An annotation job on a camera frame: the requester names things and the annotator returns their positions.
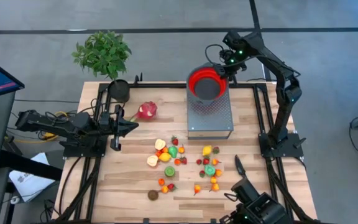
wooden tabletop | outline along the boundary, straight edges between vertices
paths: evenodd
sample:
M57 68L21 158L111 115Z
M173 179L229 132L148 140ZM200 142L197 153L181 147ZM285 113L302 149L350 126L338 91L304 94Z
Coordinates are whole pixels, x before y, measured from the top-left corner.
M97 96L100 82L85 82L78 110L90 106ZM267 83L273 117L277 115L275 85ZM263 96L260 102L268 129ZM97 193L93 208L92 222L141 222L150 218L151 222L210 222L211 218L221 218L235 210L236 202L223 195L241 179L234 165L234 155L241 159L247 176L261 194L270 194L265 161L260 155L257 136L259 124L255 108L254 94L250 88L230 89L234 131L228 140L187 140L186 90L180 88L131 88L131 98L125 105L126 118L131 117L145 101L157 104L157 117L153 121L139 121L139 127L125 138L120 138L122 151L116 152L107 146L106 155L101 160ZM292 118L288 130L294 130ZM157 138L170 142L172 135L184 144L187 165L176 166L170 162L151 168L146 159L155 154ZM220 154L213 156L222 163L217 165L223 171L218 177L219 192L209 192L209 178L201 178L202 166L196 164L201 159L204 145L219 146ZM76 158L65 162L55 207L58 208L60 192L67 172ZM312 218L317 218L308 184L305 168L294 158L283 158L288 189L298 204ZM73 169L63 196L63 209L69 206L78 192L84 159ZM176 174L172 178L164 176L164 168L173 166ZM167 194L159 194L157 201L147 198L149 190L159 190L158 179L175 184L178 189ZM194 195L193 186L198 184L202 191ZM88 206L85 195L81 218L85 217Z

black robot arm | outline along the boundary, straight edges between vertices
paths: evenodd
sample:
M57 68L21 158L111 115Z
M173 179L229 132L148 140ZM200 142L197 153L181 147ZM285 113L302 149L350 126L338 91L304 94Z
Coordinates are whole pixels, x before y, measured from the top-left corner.
M240 69L245 70L247 67L244 62L251 58L257 58L277 78L276 94L279 108L273 128L265 136L262 135L261 141L264 141L266 148L269 150L281 149L283 146L299 148L302 141L297 135L289 138L287 130L292 107L302 95L299 81L295 75L298 72L285 65L266 48L262 38L256 32L241 37L237 32L230 31L224 37L223 42L230 48L230 50L222 50L219 53L220 57L224 59L225 65L214 65L223 78L235 80L234 75ZM278 150L274 152L274 155L267 153L266 156L283 156L283 154L285 156L285 152Z

gray floor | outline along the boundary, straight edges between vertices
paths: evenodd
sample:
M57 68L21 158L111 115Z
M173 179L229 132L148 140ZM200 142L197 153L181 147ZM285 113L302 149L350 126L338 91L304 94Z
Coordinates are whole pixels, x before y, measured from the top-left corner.
M262 28L358 27L358 1L256 0L256 5ZM253 22L246 0L0 0L0 30L165 27L253 27ZM205 46L220 43L223 35L126 34L133 56L124 78L133 80L143 72L146 80L185 80L206 61ZM26 84L16 98L79 100L84 81L102 80L72 63L75 43L86 37L0 35L0 66ZM358 153L348 136L349 121L358 116L358 32L264 33L263 37L272 52L302 73L303 96L293 116L299 134L307 138L303 149L319 219L358 223ZM263 77L258 61L247 65L248 71L238 79ZM13 112L76 107L15 102ZM358 131L353 137L358 145ZM18 145L26 155L62 149L56 142ZM61 162L60 156L52 160ZM39 200L54 200L54 194ZM38 202L20 205L14 223L37 222L42 210Z

white paper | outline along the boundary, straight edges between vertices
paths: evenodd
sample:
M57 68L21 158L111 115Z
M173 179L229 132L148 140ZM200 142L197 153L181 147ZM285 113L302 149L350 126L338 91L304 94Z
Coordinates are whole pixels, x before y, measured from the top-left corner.
M34 156L31 160L49 165L45 153L40 153ZM41 193L43 189L48 187L51 183L55 182L54 180L37 177L33 174L26 174L24 172L19 172L16 170L9 173L9 178L12 180L24 202L32 200L39 193Z

green plant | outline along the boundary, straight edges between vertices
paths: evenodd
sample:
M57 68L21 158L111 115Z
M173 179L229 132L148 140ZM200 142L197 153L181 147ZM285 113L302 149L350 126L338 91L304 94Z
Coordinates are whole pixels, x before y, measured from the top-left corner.
M115 80L118 72L126 72L125 61L129 54L132 54L122 38L122 34L116 35L110 31L90 35L84 46L76 44L77 51L71 54L74 63L79 64L82 70L85 67L92 69L95 77L100 73Z

